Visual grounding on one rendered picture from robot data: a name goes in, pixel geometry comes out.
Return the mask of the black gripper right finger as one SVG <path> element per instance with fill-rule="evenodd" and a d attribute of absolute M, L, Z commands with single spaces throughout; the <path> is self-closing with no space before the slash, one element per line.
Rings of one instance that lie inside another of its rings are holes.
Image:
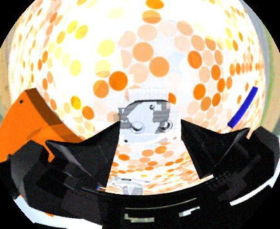
<path fill-rule="evenodd" d="M 250 128 L 245 127 L 222 134 L 181 119 L 181 139 L 199 180 L 211 176 L 211 171 L 226 156 L 234 143 L 247 137 L 249 132 Z"/>

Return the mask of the dark blue flat bar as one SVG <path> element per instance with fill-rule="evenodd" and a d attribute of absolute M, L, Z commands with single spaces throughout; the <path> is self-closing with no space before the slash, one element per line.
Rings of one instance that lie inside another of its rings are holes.
<path fill-rule="evenodd" d="M 255 86 L 252 88 L 252 90 L 249 92 L 249 94 L 247 94 L 247 97 L 246 97 L 244 103 L 241 104 L 239 110 L 237 110 L 237 112 L 234 114 L 234 117 L 232 117 L 232 119 L 229 121 L 229 123 L 227 123 L 228 127 L 234 128 L 235 125 L 237 123 L 239 123 L 239 120 L 244 115 L 244 113 L 246 113 L 247 108 L 252 103 L 257 91 L 258 91 L 258 87 Z"/>

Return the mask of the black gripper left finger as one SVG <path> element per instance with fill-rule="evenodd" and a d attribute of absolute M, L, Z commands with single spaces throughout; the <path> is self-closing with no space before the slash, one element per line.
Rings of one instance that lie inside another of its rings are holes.
<path fill-rule="evenodd" d="M 54 157 L 71 161 L 89 175 L 100 188 L 106 188 L 120 135 L 120 121 L 83 142 L 45 140 Z"/>

